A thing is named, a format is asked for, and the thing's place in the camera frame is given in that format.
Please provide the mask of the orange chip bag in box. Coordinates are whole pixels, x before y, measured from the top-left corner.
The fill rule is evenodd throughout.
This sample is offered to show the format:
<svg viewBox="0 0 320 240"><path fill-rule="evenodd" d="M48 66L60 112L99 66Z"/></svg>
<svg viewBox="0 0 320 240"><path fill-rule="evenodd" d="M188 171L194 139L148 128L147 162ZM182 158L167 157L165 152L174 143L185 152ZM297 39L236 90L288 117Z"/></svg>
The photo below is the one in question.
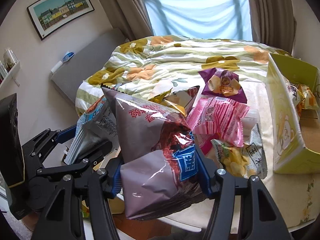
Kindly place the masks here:
<svg viewBox="0 0 320 240"><path fill-rule="evenodd" d="M319 106L311 89L307 85L303 84L298 84L297 88L303 96L302 109L317 110Z"/></svg>

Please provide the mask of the framed townscape picture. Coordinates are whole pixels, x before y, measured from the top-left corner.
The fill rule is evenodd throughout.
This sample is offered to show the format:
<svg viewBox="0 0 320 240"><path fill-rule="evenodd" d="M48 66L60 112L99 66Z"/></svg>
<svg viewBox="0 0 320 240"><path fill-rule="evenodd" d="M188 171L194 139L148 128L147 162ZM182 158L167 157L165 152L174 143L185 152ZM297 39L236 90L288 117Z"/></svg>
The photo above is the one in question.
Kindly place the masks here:
<svg viewBox="0 0 320 240"><path fill-rule="evenodd" d="M27 7L41 40L65 24L94 11L90 0L38 0Z"/></svg>

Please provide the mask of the white Oishi bag in box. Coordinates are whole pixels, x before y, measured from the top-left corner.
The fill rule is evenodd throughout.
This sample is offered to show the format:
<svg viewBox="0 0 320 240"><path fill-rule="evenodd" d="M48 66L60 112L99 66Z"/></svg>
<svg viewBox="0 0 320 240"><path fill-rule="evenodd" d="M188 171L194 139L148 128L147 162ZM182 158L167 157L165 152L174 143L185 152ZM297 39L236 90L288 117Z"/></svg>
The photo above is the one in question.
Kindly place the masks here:
<svg viewBox="0 0 320 240"><path fill-rule="evenodd" d="M286 77L283 77L284 82L286 83L287 90L289 91L290 99L293 102L293 105L296 109L298 118L300 118L302 113L302 103L303 103L303 94L301 91L292 84Z"/></svg>

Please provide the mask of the purple chip bag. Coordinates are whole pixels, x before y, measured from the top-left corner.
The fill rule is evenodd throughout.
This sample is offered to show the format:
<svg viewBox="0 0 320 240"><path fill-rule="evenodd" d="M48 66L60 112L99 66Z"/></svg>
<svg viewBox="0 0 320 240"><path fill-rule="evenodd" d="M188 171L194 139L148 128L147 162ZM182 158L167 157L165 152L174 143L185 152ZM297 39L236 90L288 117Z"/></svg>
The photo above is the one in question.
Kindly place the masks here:
<svg viewBox="0 0 320 240"><path fill-rule="evenodd" d="M204 80L202 95L230 98L240 103L247 103L247 98L239 83L239 76L234 72L221 68L199 71Z"/></svg>

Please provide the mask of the left beige curtain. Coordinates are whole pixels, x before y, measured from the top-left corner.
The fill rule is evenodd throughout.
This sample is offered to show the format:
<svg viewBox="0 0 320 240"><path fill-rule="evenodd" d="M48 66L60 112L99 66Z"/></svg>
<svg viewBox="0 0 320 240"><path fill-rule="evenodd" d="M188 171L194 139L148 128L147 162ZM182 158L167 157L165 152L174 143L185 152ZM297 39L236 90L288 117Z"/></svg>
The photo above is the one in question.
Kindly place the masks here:
<svg viewBox="0 0 320 240"><path fill-rule="evenodd" d="M113 28L131 41L153 35L143 0L99 0Z"/></svg>

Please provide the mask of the white blue tube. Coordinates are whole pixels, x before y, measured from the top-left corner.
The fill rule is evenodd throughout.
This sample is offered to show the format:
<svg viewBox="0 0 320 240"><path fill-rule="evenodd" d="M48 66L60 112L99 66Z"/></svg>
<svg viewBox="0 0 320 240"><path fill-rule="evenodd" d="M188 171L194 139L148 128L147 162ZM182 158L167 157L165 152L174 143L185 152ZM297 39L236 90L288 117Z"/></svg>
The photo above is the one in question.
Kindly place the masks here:
<svg viewBox="0 0 320 240"><path fill-rule="evenodd" d="M53 75L64 63L68 62L74 55L74 52L67 52L64 57L50 70L50 73Z"/></svg>

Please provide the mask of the mauve red snack bag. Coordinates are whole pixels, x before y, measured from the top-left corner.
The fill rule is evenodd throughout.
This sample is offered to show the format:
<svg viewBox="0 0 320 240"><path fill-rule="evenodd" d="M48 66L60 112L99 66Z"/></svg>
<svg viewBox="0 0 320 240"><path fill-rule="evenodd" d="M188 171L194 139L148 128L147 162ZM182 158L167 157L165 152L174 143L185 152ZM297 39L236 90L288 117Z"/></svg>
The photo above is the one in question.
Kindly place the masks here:
<svg viewBox="0 0 320 240"><path fill-rule="evenodd" d="M195 143L185 117L106 86L102 90L116 119L124 160L120 176L126 217L155 219L203 201Z"/></svg>

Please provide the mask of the floral striped quilt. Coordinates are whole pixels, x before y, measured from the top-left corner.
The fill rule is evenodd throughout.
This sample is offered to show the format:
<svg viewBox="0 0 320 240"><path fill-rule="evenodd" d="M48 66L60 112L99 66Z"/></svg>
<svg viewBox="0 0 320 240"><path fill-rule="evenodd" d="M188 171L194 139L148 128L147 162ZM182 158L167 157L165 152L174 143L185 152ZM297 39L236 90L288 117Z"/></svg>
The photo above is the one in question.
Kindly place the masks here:
<svg viewBox="0 0 320 240"><path fill-rule="evenodd" d="M86 75L76 92L75 110L84 114L100 97L100 86L119 86L137 98L153 97L159 83L172 92L203 84L199 72L234 71L240 82L266 80L268 55L290 56L285 50L244 40L150 36L121 44L99 70Z"/></svg>

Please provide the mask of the glass jar on shelf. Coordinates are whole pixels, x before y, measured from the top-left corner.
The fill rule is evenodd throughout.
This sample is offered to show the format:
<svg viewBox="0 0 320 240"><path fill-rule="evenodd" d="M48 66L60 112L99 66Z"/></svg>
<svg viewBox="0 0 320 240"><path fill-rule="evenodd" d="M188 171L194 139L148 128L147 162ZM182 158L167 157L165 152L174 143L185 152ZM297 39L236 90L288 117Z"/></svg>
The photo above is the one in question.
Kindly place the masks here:
<svg viewBox="0 0 320 240"><path fill-rule="evenodd" d="M9 72L13 66L18 62L18 58L11 48L7 48L3 54L4 64L6 70Z"/></svg>

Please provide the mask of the grey corn snack bag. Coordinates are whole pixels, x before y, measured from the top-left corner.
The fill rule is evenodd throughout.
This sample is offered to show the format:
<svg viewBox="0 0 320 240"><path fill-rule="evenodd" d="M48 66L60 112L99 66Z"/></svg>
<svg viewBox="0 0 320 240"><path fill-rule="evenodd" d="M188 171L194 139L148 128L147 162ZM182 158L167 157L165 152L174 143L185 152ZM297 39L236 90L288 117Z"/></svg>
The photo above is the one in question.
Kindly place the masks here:
<svg viewBox="0 0 320 240"><path fill-rule="evenodd" d="M235 147L217 139L212 139L211 143L213 152L207 157L213 159L219 168L224 168L236 177L267 177L267 162L258 124L253 126L242 147Z"/></svg>

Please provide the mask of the pink striped snack bag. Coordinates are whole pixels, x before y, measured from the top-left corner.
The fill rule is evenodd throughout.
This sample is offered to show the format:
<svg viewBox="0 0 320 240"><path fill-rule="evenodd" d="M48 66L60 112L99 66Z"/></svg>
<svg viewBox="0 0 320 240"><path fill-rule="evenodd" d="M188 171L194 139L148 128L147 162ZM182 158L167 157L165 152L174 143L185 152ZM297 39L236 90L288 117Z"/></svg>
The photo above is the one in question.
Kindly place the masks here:
<svg viewBox="0 0 320 240"><path fill-rule="evenodd" d="M193 134L218 135L220 140L233 146L244 144L241 119L250 107L229 98L200 98L187 116Z"/></svg>

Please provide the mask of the white blue snack bag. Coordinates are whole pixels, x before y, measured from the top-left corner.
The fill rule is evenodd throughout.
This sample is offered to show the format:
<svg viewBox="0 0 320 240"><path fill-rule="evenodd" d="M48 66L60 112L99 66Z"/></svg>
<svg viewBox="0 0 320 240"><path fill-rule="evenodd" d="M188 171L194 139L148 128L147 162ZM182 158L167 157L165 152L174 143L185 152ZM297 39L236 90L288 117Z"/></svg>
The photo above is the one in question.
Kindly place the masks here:
<svg viewBox="0 0 320 240"><path fill-rule="evenodd" d="M75 163L78 157L103 141L112 143L111 152L119 148L116 118L105 96L93 103L77 121L75 137L65 163Z"/></svg>

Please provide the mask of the right beige curtain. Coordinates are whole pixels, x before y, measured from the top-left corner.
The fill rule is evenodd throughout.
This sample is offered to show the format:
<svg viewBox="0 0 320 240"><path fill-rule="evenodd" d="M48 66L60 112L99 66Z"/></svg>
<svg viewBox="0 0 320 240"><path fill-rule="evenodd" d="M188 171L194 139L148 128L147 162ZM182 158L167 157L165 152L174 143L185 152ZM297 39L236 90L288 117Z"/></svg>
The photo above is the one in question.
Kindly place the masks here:
<svg viewBox="0 0 320 240"><path fill-rule="evenodd" d="M248 0L253 41L292 52L296 20L292 0Z"/></svg>

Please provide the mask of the brown yellow ATR bag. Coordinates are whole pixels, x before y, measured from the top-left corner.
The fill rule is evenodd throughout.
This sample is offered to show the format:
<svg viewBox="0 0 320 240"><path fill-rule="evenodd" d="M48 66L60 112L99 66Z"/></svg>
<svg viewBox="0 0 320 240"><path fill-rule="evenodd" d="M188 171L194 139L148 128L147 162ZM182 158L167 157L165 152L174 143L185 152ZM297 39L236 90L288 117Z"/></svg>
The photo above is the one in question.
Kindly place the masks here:
<svg viewBox="0 0 320 240"><path fill-rule="evenodd" d="M187 117L193 107L199 89L199 86L190 87L177 92L172 92L172 89L160 92L158 89L148 96L148 101L175 109L184 117Z"/></svg>

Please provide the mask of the beige curtain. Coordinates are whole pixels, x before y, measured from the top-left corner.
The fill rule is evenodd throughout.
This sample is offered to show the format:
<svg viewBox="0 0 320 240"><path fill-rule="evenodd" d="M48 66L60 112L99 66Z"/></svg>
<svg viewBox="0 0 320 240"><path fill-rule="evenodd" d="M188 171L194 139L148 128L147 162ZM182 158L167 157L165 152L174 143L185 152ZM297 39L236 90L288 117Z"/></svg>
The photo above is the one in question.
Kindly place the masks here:
<svg viewBox="0 0 320 240"><path fill-rule="evenodd" d="M131 41L153 35L143 0L99 0L113 28Z"/></svg>
<svg viewBox="0 0 320 240"><path fill-rule="evenodd" d="M248 0L253 41L292 52L296 20L292 0Z"/></svg>

